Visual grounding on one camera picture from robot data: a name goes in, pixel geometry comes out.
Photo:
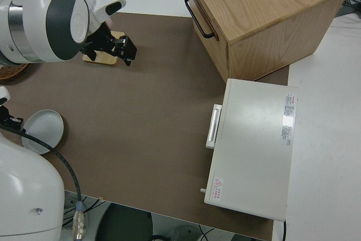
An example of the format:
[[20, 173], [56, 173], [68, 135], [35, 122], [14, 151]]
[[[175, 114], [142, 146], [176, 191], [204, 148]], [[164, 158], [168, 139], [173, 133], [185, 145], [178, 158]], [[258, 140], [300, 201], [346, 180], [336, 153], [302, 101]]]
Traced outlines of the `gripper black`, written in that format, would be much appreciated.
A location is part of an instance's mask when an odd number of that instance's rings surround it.
[[131, 66], [133, 61], [131, 57], [136, 57], [137, 48], [133, 44], [132, 40], [127, 36], [121, 36], [118, 39], [117, 50], [113, 50], [116, 47], [117, 38], [111, 34], [111, 30], [108, 25], [101, 25], [94, 33], [86, 38], [81, 53], [87, 55], [90, 60], [95, 61], [96, 51], [105, 52], [111, 56], [116, 56], [123, 60], [127, 67]]
[[0, 106], [0, 123], [15, 130], [23, 129], [23, 119], [11, 117], [5, 106]]

